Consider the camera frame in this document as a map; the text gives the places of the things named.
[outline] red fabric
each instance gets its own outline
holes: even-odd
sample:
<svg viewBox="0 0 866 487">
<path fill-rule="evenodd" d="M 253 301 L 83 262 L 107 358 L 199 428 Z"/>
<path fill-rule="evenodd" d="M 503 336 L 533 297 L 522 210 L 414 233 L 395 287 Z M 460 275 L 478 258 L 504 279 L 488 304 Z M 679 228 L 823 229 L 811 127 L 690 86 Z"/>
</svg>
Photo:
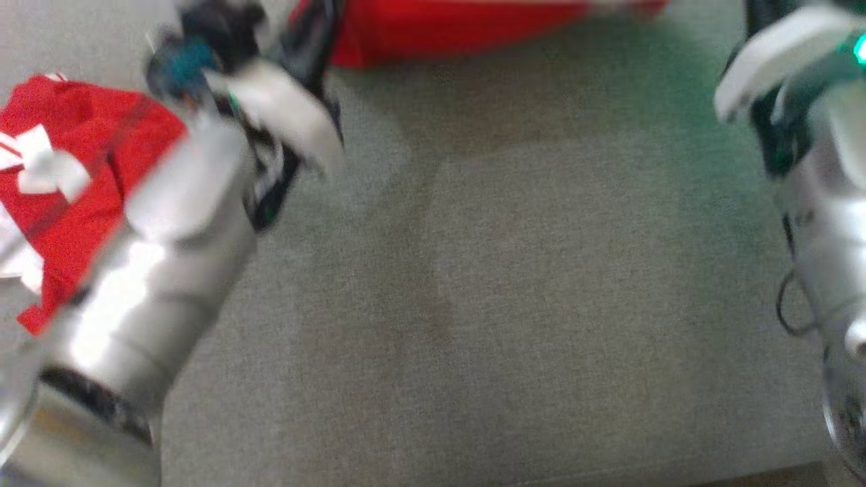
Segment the red fabric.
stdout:
<svg viewBox="0 0 866 487">
<path fill-rule="evenodd" d="M 31 307 L 18 317 L 32 334 L 41 333 L 57 309 L 74 295 L 88 265 L 121 218 L 121 195 L 132 191 L 185 130 L 177 117 L 142 94 L 44 76 L 16 87 L 0 112 L 0 132 L 13 137 L 38 125 L 45 127 L 55 150 L 67 151 L 85 165 L 93 182 L 77 201 L 67 205 L 60 193 L 22 195 L 17 186 L 21 166 L 0 172 L 0 202 L 25 235 L 50 213 L 62 209 L 56 223 L 29 238 L 45 260 L 42 306 Z M 120 188 L 106 164 L 109 146 L 115 147 Z"/>
<path fill-rule="evenodd" d="M 635 0 L 655 14 L 668 0 Z M 455 0 L 354 0 L 334 62 L 363 68 L 416 57 L 471 54 L 556 29 L 591 10 L 589 3 L 458 3 Z"/>
</svg>

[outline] green led indicator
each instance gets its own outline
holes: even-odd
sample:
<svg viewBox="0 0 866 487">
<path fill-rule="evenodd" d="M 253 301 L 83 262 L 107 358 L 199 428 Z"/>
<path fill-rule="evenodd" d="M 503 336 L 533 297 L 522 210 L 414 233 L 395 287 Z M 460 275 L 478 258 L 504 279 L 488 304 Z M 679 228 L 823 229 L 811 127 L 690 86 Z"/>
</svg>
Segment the green led indicator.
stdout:
<svg viewBox="0 0 866 487">
<path fill-rule="evenodd" d="M 860 36 L 854 44 L 854 55 L 857 57 L 857 62 L 866 64 L 866 34 Z"/>
</svg>

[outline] robotic arm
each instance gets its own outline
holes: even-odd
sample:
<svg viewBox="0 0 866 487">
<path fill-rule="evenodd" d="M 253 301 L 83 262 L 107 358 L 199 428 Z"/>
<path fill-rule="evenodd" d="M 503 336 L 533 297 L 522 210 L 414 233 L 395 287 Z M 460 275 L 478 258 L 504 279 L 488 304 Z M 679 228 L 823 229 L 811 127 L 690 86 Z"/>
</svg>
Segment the robotic arm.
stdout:
<svg viewBox="0 0 866 487">
<path fill-rule="evenodd" d="M 746 0 L 749 39 L 715 94 L 720 120 L 749 112 L 793 258 L 777 311 L 824 341 L 824 416 L 866 478 L 866 2 Z M 814 322 L 791 328 L 788 283 Z"/>
<path fill-rule="evenodd" d="M 199 118 L 46 336 L 0 363 L 0 484 L 161 483 L 163 404 L 303 164 L 344 164 L 322 78 L 340 15 L 313 0 L 260 53 L 260 7 L 205 0 L 148 64 L 154 93 Z"/>
</svg>

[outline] gray fabric surface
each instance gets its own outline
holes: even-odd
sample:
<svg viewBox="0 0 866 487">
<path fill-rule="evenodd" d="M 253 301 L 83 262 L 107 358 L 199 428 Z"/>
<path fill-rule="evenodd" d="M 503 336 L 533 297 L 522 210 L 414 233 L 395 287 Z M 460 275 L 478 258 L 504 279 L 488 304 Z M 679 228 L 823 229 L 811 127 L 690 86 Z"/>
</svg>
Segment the gray fabric surface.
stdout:
<svg viewBox="0 0 866 487">
<path fill-rule="evenodd" d="M 34 3 L 70 40 L 15 59 L 140 86 L 152 9 Z M 681 0 L 337 73 L 353 166 L 262 239 L 171 396 L 166 485 L 677 486 L 821 458 L 771 188 L 712 112 L 739 39 L 736 2 Z"/>
</svg>

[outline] red cloth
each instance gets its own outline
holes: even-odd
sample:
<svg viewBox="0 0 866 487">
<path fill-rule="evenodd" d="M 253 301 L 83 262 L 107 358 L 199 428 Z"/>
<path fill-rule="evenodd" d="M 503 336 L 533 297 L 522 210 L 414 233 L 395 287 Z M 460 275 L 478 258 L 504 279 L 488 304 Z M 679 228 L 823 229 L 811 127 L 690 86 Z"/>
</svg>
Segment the red cloth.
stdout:
<svg viewBox="0 0 866 487">
<path fill-rule="evenodd" d="M 42 306 L 18 317 L 32 334 L 41 333 L 50 318 L 76 291 L 88 265 L 120 221 L 121 195 L 128 195 L 171 144 L 184 124 L 143 94 L 37 76 L 15 88 L 0 112 L 0 132 L 12 137 L 43 125 L 55 150 L 74 155 L 87 168 L 92 184 L 67 205 L 60 193 L 22 195 L 21 166 L 0 172 L 0 202 L 29 235 L 51 212 L 60 219 L 30 244 L 45 260 Z M 106 163 L 113 150 L 120 188 Z"/>
<path fill-rule="evenodd" d="M 668 0 L 634 0 L 634 10 L 660 11 Z M 334 62 L 363 68 L 416 57 L 471 54 L 556 29 L 592 10 L 572 3 L 459 3 L 456 0 L 354 0 Z"/>
</svg>

